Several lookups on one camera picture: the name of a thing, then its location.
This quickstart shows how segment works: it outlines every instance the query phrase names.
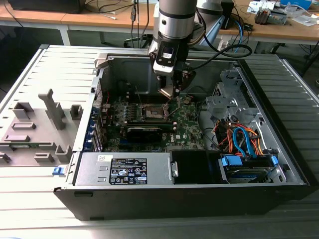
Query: wire bundle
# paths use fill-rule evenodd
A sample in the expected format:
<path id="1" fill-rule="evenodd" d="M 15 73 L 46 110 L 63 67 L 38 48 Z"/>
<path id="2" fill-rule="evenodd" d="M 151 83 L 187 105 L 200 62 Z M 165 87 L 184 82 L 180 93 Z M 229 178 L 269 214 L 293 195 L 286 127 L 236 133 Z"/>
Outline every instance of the wire bundle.
<path id="1" fill-rule="evenodd" d="M 259 135 L 256 132 L 254 132 L 251 128 L 248 128 L 245 125 L 240 124 L 240 123 L 228 123 L 228 124 L 229 125 L 228 125 L 227 131 L 226 131 L 227 136 L 219 143 L 219 145 L 218 145 L 219 148 L 222 148 L 225 144 L 227 144 L 225 147 L 223 147 L 224 152 L 235 153 L 235 155 L 238 155 L 241 157 L 245 156 L 245 153 L 243 153 L 244 150 L 242 148 L 238 148 L 236 146 L 236 148 L 238 149 L 238 152 L 235 151 L 234 145 L 237 145 L 237 139 L 234 139 L 234 137 L 237 136 L 237 133 L 245 134 L 244 131 L 246 131 L 246 132 L 251 134 L 251 135 L 249 135 L 249 139 L 246 139 L 246 142 L 250 141 L 252 143 L 256 155 L 264 155 L 263 151 L 260 147 L 260 138 L 257 138 L 257 137 L 259 137 Z"/>

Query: white table leg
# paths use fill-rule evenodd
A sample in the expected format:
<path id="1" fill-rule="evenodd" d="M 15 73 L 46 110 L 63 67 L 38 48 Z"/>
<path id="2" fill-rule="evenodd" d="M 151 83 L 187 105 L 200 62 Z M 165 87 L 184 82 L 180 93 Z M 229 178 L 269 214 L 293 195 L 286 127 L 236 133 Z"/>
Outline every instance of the white table leg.
<path id="1" fill-rule="evenodd" d="M 68 35 L 68 27 L 66 25 L 59 25 L 58 29 L 60 30 L 63 44 L 65 46 L 70 46 L 71 43 L 70 43 L 70 39 L 69 39 L 69 35 Z"/>

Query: blue cable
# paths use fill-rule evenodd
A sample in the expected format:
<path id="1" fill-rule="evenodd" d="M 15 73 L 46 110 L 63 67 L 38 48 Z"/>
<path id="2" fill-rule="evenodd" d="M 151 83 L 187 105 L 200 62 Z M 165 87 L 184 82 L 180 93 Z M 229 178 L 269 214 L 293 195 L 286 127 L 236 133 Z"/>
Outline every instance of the blue cable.
<path id="1" fill-rule="evenodd" d="M 240 30 L 240 39 L 239 39 L 239 44 L 241 44 L 241 41 L 243 39 L 243 35 L 244 35 L 244 31 L 243 31 L 243 28 L 241 27 L 240 23 L 235 20 L 235 23 L 237 23 L 237 25 L 239 26 L 239 30 Z"/>
<path id="2" fill-rule="evenodd" d="M 255 154 L 255 151 L 253 149 L 253 147 L 250 144 L 250 138 L 249 138 L 249 133 L 242 127 L 238 127 L 234 130 L 233 133 L 233 140 L 234 140 L 234 145 L 235 147 L 243 154 L 244 157 L 246 157 L 246 153 L 245 151 L 243 151 L 243 149 L 241 147 L 239 147 L 238 143 L 237 143 L 237 131 L 243 131 L 245 138 L 246 138 L 246 145 L 247 145 L 247 149 L 248 149 L 248 153 L 253 157 L 253 158 L 257 158 L 257 155 Z"/>

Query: connector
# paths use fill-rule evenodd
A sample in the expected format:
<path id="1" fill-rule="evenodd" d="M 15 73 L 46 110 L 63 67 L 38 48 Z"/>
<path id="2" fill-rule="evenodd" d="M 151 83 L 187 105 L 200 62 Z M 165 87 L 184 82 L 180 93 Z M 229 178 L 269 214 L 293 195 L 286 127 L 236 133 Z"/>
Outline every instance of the connector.
<path id="1" fill-rule="evenodd" d="M 277 159 L 276 156 L 271 156 L 271 160 L 272 160 L 272 162 L 273 162 L 273 164 L 274 164 L 275 166 L 277 166 L 277 165 L 279 164 L 278 159 Z"/>
<path id="2" fill-rule="evenodd" d="M 135 22 L 136 20 L 136 7 L 132 7 L 132 11 L 131 11 L 131 21 Z"/>
<path id="3" fill-rule="evenodd" d="M 241 158 L 236 155 L 226 155 L 221 159 L 223 166 L 243 166 Z"/>

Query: black cable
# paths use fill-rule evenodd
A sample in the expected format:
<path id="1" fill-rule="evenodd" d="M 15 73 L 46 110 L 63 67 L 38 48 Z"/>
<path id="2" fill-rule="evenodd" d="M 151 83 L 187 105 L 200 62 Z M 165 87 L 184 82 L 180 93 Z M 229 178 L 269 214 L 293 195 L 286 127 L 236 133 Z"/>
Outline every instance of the black cable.
<path id="1" fill-rule="evenodd" d="M 304 66 L 304 69 L 302 71 L 302 75 L 301 76 L 304 76 L 305 73 L 307 72 L 307 70 L 310 68 L 310 66 L 316 61 L 319 59 L 319 51 L 317 51 L 317 53 L 309 60 L 309 62 L 307 62 Z"/>
<path id="2" fill-rule="evenodd" d="M 211 62 L 212 60 L 216 59 L 217 56 L 219 55 L 223 55 L 223 53 L 225 51 L 228 51 L 229 49 L 232 49 L 232 48 L 245 48 L 247 49 L 249 52 L 247 54 L 244 54 L 242 56 L 230 56 L 232 58 L 242 58 L 242 57 L 246 57 L 246 56 L 250 56 L 252 53 L 253 53 L 253 50 L 249 47 L 249 46 L 246 46 L 246 45 L 243 45 L 243 44 L 236 44 L 236 45 L 231 45 L 231 46 L 227 46 L 225 47 L 224 49 L 218 51 L 215 55 L 213 55 L 212 57 L 210 57 L 208 60 L 206 60 L 204 63 L 198 65 L 198 66 L 195 66 L 195 67 L 192 67 L 192 70 L 196 70 L 196 69 L 199 69 L 205 65 L 207 65 L 209 62 Z"/>
<path id="3" fill-rule="evenodd" d="M 135 47 L 134 47 L 134 41 L 133 41 L 133 25 L 134 25 L 134 22 L 132 21 L 132 26 L 131 26 L 131 41 L 132 41 L 132 46 L 133 46 L 133 48 L 135 48 Z"/>
<path id="4" fill-rule="evenodd" d="M 112 3 L 112 4 L 105 4 L 105 5 L 102 5 L 101 7 L 98 7 L 98 10 L 101 11 L 102 8 L 106 7 L 106 6 L 115 6 L 117 4 L 119 4 L 122 0 L 118 0 L 117 3 Z"/>
<path id="5" fill-rule="evenodd" d="M 14 19 L 21 27 L 24 27 L 24 26 L 22 26 L 22 24 L 13 16 L 13 14 L 9 11 L 9 9 L 6 7 L 6 5 L 5 5 L 5 0 L 3 0 L 3 5 L 4 5 L 6 11 L 13 17 L 13 19 Z"/>
<path id="6" fill-rule="evenodd" d="M 206 23 L 205 23 L 205 20 L 204 18 L 202 17 L 202 15 L 199 13 L 198 9 L 196 10 L 196 13 L 197 13 L 197 16 L 198 18 L 202 21 L 203 25 L 204 25 L 204 28 L 206 26 Z M 217 52 L 217 54 L 215 54 L 212 58 L 210 59 L 208 62 L 206 63 L 203 63 L 204 65 L 208 64 L 210 61 L 212 61 L 213 59 L 215 59 L 217 56 L 219 55 L 223 55 L 223 56 L 227 56 L 227 57 L 232 57 L 232 58 L 242 58 L 242 57 L 246 57 L 246 56 L 250 56 L 252 53 L 253 53 L 253 50 L 249 47 L 249 46 L 245 46 L 245 45 L 242 45 L 242 44 L 236 44 L 236 45 L 231 45 L 231 46 L 228 46 L 224 49 L 222 49 L 221 51 L 218 51 L 210 42 L 209 40 L 207 39 L 207 36 L 204 35 L 204 39 L 206 41 L 206 43 L 208 44 L 208 46 L 213 49 L 214 51 Z M 232 55 L 232 54 L 226 54 L 224 53 L 225 51 L 228 51 L 229 49 L 233 49 L 235 47 L 241 47 L 241 48 L 245 48 L 247 49 L 249 52 L 247 54 L 244 54 L 244 55 L 241 55 L 241 56 L 236 56 L 236 55 Z"/>
<path id="7" fill-rule="evenodd" d="M 117 8 L 117 9 L 113 9 L 113 10 L 109 10 L 109 11 L 101 11 L 101 9 L 104 8 L 104 7 L 106 7 L 106 6 L 113 6 L 113 5 L 119 4 L 119 3 L 122 1 L 122 0 L 119 0 L 119 2 L 117 2 L 117 3 L 114 3 L 114 4 L 106 4 L 106 5 L 101 6 L 100 9 L 99 9 L 99 11 L 92 11 L 92 10 L 90 10 L 90 9 L 88 9 L 88 8 L 86 7 L 86 6 L 87 6 L 89 3 L 91 3 L 92 1 L 93 1 L 93 0 L 89 1 L 88 3 L 86 3 L 86 4 L 84 5 L 84 8 L 85 8 L 86 10 L 88 10 L 89 12 L 92 12 L 92 13 L 109 13 L 109 12 L 112 12 L 112 11 L 117 11 L 117 10 L 121 10 L 121 9 L 123 9 L 123 8 L 126 8 L 126 7 L 133 6 L 133 4 L 130 4 L 130 5 L 122 6 L 122 7 L 119 7 L 119 8 Z"/>
<path id="8" fill-rule="evenodd" d="M 307 52 L 307 51 L 304 49 L 305 46 L 299 44 L 299 47 L 300 47 L 305 53 L 307 53 L 308 55 L 311 54 L 311 53 Z"/>
<path id="9" fill-rule="evenodd" d="M 210 95 L 210 93 L 208 93 L 203 87 L 201 87 L 201 86 L 192 86 L 192 87 L 190 87 L 188 90 L 187 90 L 187 92 L 186 92 L 186 95 L 188 95 L 189 94 L 189 91 L 191 90 L 191 89 L 193 89 L 193 88 L 200 88 L 202 91 L 204 91 L 207 95 Z"/>
<path id="10" fill-rule="evenodd" d="M 13 19 L 22 27 L 22 29 L 25 29 L 25 27 L 13 16 L 13 14 L 9 11 L 9 9 L 6 7 L 6 4 L 5 4 L 5 0 L 3 0 L 3 5 L 6 9 L 6 11 L 13 17 Z M 19 43 L 19 48 L 20 48 L 20 44 L 22 42 L 22 37 L 23 35 L 25 34 L 26 30 L 23 31 L 23 33 L 21 34 L 21 38 L 20 38 L 20 43 Z M 32 34 L 30 34 L 30 36 L 32 37 L 32 39 L 38 44 L 38 45 L 41 45 L 40 42 L 38 42 L 37 39 L 34 38 L 34 36 Z"/>
<path id="11" fill-rule="evenodd" d="M 135 48 L 134 40 L 133 40 L 133 25 L 134 25 L 135 20 L 136 20 L 136 0 L 133 1 L 133 7 L 132 7 L 132 11 L 131 11 L 131 21 L 132 21 L 132 25 L 131 25 L 131 41 L 132 41 L 132 47 L 133 48 Z"/>
<path id="12" fill-rule="evenodd" d="M 138 47 L 140 45 L 140 7 L 139 7 L 139 0 L 137 0 L 138 5 Z"/>
<path id="13" fill-rule="evenodd" d="M 308 63 L 308 60 L 311 58 L 312 54 L 315 52 L 315 50 L 316 50 L 318 44 L 319 44 L 319 40 L 317 41 L 317 44 L 316 44 L 315 47 L 313 48 L 311 54 L 310 54 L 310 55 L 308 56 L 308 58 L 306 59 L 306 62 L 305 62 L 305 64 L 304 64 L 304 68 L 306 67 L 306 65 L 307 65 L 307 63 Z"/>
<path id="14" fill-rule="evenodd" d="M 142 38 L 144 36 L 144 33 L 146 31 L 146 28 L 149 26 L 149 22 L 150 22 L 150 7 L 149 7 L 149 0 L 147 0 L 147 11 L 148 11 L 148 20 L 146 22 L 146 25 L 143 29 L 143 32 L 142 32 Z"/>
<path id="15" fill-rule="evenodd" d="M 237 10 L 237 8 L 234 6 L 234 9 L 235 9 L 235 11 L 237 12 L 237 14 L 234 14 L 234 13 L 231 13 L 231 14 L 233 14 L 233 15 L 235 15 L 235 16 L 237 16 L 238 17 L 238 20 L 239 20 L 239 23 L 240 23 L 240 25 L 241 26 L 243 26 L 244 25 L 244 19 L 239 15 L 239 12 L 238 12 L 238 10 Z"/>
<path id="16" fill-rule="evenodd" d="M 7 91 L 5 91 L 4 89 L 0 88 L 0 90 L 2 90 L 3 92 L 5 92 L 7 94 Z"/>
<path id="17" fill-rule="evenodd" d="M 4 33 L 4 31 L 0 28 L 0 32 L 3 34 L 3 37 L 6 36 L 6 34 Z"/>

